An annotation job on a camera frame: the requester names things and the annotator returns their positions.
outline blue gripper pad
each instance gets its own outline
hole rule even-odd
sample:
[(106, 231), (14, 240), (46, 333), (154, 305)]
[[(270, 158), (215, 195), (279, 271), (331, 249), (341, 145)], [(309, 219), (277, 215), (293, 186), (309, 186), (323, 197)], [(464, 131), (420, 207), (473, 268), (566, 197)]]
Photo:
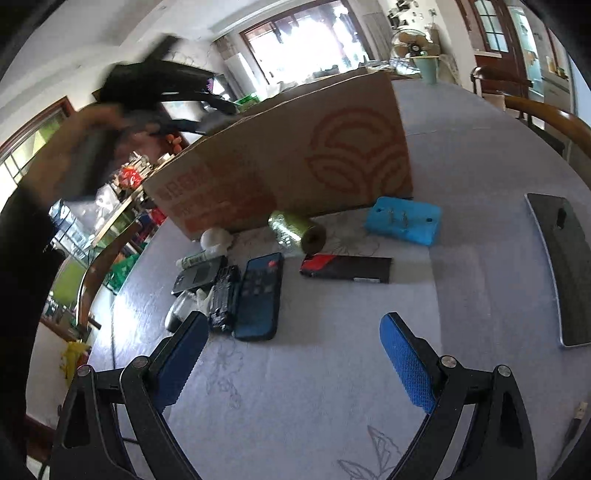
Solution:
[(431, 380), (423, 363), (390, 315), (384, 315), (379, 324), (379, 339), (413, 405), (430, 414), (436, 404)]
[(155, 385), (150, 394), (158, 412), (177, 402), (208, 337), (207, 317), (192, 312), (157, 355), (152, 365), (159, 368), (154, 372)]

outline cardboard box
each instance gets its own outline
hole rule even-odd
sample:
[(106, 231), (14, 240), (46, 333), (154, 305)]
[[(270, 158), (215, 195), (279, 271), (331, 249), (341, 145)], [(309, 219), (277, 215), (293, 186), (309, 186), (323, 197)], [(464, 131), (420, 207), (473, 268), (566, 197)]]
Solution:
[(269, 110), (270, 108), (273, 108), (274, 106), (277, 106), (288, 100), (293, 100), (294, 98), (298, 98), (302, 95), (315, 92), (316, 90), (320, 90), (321, 88), (329, 87), (331, 85), (334, 85), (335, 83), (344, 82), (345, 80), (348, 80), (353, 77), (366, 75), (367, 73), (369, 73), (367, 68), (359, 67), (358, 69), (350, 70), (345, 73), (340, 73), (338, 75), (330, 75), (328, 77), (321, 77), (313, 82), (298, 85), (297, 87), (293, 87), (289, 90), (285, 90), (281, 93), (278, 93), (274, 97), (263, 100), (261, 103), (258, 103), (257, 105), (253, 105), (246, 112), (244, 112), (244, 116), (252, 116), (258, 113), (263, 113)]
[(146, 179), (145, 191), (190, 239), (212, 226), (266, 225), (276, 209), (312, 216), (411, 197), (388, 74), (326, 80), (193, 144)]

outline window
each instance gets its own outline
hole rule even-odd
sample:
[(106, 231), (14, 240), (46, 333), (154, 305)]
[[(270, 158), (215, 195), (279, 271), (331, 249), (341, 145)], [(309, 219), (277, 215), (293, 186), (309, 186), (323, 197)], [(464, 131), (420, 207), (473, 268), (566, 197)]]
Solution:
[(509, 52), (501, 23), (491, 0), (476, 0), (474, 5), (491, 50)]
[(242, 38), (273, 84), (346, 72), (368, 59), (345, 0), (303, 5), (242, 32)]
[(43, 110), (0, 147), (0, 210), (29, 169), (29, 162), (74, 109), (63, 98)]

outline white ball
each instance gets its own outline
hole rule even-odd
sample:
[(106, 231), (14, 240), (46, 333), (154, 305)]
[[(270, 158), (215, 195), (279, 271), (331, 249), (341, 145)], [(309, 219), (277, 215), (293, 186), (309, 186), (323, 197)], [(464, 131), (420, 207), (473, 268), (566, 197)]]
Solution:
[(233, 236), (220, 227), (213, 227), (203, 232), (201, 236), (201, 248), (204, 250), (220, 245), (224, 248), (229, 248), (232, 244)]

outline black sleeve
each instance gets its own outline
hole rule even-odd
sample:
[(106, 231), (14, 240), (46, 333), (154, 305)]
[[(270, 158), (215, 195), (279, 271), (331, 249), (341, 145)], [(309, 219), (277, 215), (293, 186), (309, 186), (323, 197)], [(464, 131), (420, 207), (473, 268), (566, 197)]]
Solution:
[(55, 226), (24, 187), (0, 213), (0, 469), (26, 457), (25, 390), (39, 318), (63, 254)]

